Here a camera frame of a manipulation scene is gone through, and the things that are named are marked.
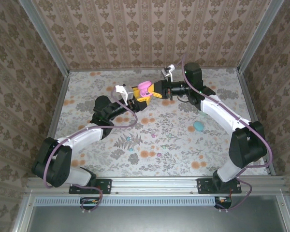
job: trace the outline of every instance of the brown wallpaper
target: brown wallpaper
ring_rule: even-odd
[[[290,191],[290,0],[283,3],[244,74],[275,170],[286,176]]]
[[[8,231],[63,81],[18,1],[0,0],[0,231]]]
[[[270,0],[33,0],[69,68],[237,66]]]

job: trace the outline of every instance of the floor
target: floor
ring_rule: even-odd
[[[249,197],[234,211],[213,206],[34,207],[28,232],[285,232],[275,196]]]
[[[61,111],[56,138],[69,135],[89,123],[95,99],[110,97],[114,85],[136,86],[162,79],[160,70],[72,72]],[[182,80],[174,71],[174,81]],[[235,69],[203,69],[204,84],[235,112],[249,113]],[[105,139],[84,148],[72,160],[97,176],[198,176],[212,175],[228,157],[230,136],[211,117],[189,103],[153,98],[129,129],[113,129]],[[134,121],[130,113],[115,118],[116,125]],[[204,125],[198,132],[195,121]],[[267,174],[264,168],[244,174]]]

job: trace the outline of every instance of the vented metal strip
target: vented metal strip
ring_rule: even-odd
[[[81,197],[36,197],[34,206],[79,206]],[[211,206],[215,197],[104,197],[101,206]]]

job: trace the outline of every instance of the pink object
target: pink object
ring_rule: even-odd
[[[144,81],[140,83],[137,87],[140,90],[141,97],[148,97],[153,95],[152,93],[148,92],[148,88],[151,86],[150,81]]]

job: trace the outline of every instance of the floral tablecloth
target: floral tablecloth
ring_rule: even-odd
[[[235,112],[249,119],[235,69],[203,69],[205,85]],[[56,138],[69,135],[91,120],[95,99],[110,97],[114,85],[136,86],[162,79],[160,70],[72,72],[61,111]],[[174,71],[174,81],[182,80]],[[138,112],[138,123],[129,129],[113,129],[105,139],[85,147],[72,166],[83,166],[97,176],[198,176],[212,175],[228,157],[230,136],[211,117],[189,103],[152,98]],[[116,125],[134,121],[131,113],[114,120]],[[204,125],[199,132],[194,122]],[[264,168],[244,174],[267,174]]]

